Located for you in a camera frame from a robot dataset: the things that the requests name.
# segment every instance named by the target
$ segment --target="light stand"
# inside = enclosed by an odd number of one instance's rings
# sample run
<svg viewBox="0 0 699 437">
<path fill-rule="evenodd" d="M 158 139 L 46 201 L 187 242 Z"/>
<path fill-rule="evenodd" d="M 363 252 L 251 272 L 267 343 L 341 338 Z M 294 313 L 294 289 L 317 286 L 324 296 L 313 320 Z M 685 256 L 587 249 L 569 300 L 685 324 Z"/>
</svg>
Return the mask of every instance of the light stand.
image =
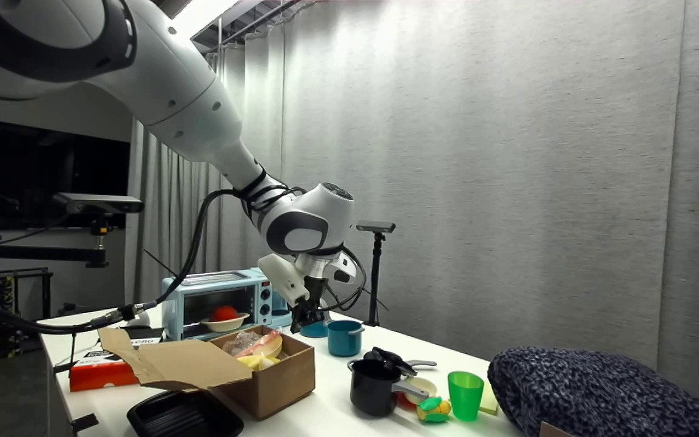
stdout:
<svg viewBox="0 0 699 437">
<path fill-rule="evenodd" d="M 395 222 L 392 220 L 363 220 L 357 222 L 357 231 L 374 232 L 374 263 L 371 263 L 371 304 L 369 304 L 369 320 L 368 324 L 378 324 L 378 260 L 381 260 L 381 242 L 387 241 L 383 232 L 393 232 Z"/>
</svg>

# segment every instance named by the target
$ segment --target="open cardboard box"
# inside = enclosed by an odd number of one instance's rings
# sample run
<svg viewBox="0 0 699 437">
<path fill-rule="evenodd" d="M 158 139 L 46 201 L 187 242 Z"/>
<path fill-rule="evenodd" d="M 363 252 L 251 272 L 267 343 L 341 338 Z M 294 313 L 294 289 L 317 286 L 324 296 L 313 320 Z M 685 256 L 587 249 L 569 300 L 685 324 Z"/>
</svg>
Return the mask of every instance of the open cardboard box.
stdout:
<svg viewBox="0 0 699 437">
<path fill-rule="evenodd" d="M 133 346 L 126 329 L 99 329 L 102 346 L 121 356 L 139 383 L 158 389 L 222 391 L 256 419 L 301 401 L 317 389 L 313 346 L 283 335 L 283 355 L 274 367 L 253 372 L 222 349 L 233 335 L 215 343 L 181 340 Z"/>
</svg>

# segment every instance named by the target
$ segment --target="table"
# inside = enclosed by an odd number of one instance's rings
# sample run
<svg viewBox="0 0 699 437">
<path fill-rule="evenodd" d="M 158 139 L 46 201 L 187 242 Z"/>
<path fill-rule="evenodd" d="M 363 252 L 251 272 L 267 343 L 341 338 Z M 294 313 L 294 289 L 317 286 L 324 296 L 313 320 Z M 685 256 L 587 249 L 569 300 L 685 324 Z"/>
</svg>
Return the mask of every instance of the table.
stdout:
<svg viewBox="0 0 699 437">
<path fill-rule="evenodd" d="M 92 316 L 99 316 L 105 311 L 96 313 L 80 313 L 80 316 L 65 316 L 65 317 L 52 317 L 45 322 L 52 324 L 71 324 L 87 320 Z M 161 324 L 161 309 L 154 309 L 150 313 L 154 324 Z M 360 414 L 351 403 L 351 383 L 352 374 L 348 368 L 351 358 L 341 358 L 327 355 L 327 340 L 325 338 L 303 338 L 294 335 L 301 343 L 308 343 L 317 349 L 317 391 L 306 395 L 303 401 L 290 405 L 287 411 L 267 418 L 267 419 L 253 419 L 247 412 L 233 407 L 245 419 L 244 435 L 285 435 L 285 437 L 303 437 L 303 435 L 331 435 L 331 437 L 392 437 L 392 435 L 519 435 L 512 422 L 502 414 L 489 414 L 480 412 L 478 422 L 446 422 L 446 424 L 420 424 L 410 411 L 395 407 L 389 418 L 368 418 Z M 48 355 L 52 367 L 65 364 L 71 356 L 71 335 L 42 335 L 45 349 Z M 75 349 L 91 349 L 98 344 L 98 332 L 84 332 L 75 340 Z M 455 368 L 468 368 L 480 377 L 489 372 L 489 362 L 462 355 L 457 349 L 440 346 L 434 343 L 425 343 L 389 327 L 371 327 L 368 324 L 363 332 L 363 352 L 371 346 L 383 346 L 403 358 L 438 358 L 434 372 L 420 372 L 423 379 L 431 379 L 440 394 L 446 391 L 446 374 Z M 98 424 L 80 429 L 80 437 L 110 437 L 110 435 L 137 435 L 126 419 L 126 412 L 131 405 L 162 394 L 161 389 L 147 389 L 147 386 L 111 386 L 111 389 L 98 389 L 98 391 L 69 391 L 69 372 L 52 374 L 52 383 L 59 386 L 57 398 L 52 398 L 53 407 L 65 407 L 71 422 L 84 418 L 98 418 Z M 52 419 L 48 429 L 53 435 L 62 431 L 62 422 Z"/>
</svg>

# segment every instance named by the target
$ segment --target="blue cup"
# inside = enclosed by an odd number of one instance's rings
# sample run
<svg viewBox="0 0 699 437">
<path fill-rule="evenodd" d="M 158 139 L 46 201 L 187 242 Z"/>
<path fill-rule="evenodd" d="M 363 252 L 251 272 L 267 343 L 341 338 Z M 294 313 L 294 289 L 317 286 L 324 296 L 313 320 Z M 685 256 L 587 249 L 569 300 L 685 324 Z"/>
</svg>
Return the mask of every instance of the blue cup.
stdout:
<svg viewBox="0 0 699 437">
<path fill-rule="evenodd" d="M 357 320 L 331 320 L 327 322 L 327 352 L 332 356 L 352 356 L 363 346 L 365 324 Z"/>
</svg>

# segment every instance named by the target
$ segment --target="screen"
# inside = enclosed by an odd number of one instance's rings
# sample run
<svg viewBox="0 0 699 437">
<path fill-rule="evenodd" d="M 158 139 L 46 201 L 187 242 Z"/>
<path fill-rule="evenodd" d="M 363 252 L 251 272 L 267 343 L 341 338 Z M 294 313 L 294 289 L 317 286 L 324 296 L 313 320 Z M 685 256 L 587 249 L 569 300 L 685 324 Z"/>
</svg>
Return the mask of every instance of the screen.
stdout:
<svg viewBox="0 0 699 437">
<path fill-rule="evenodd" d="M 57 191 L 126 193 L 126 187 L 128 144 L 0 122 L 0 231 L 57 222 L 65 214 Z M 87 222 L 80 214 L 62 229 Z"/>
</svg>

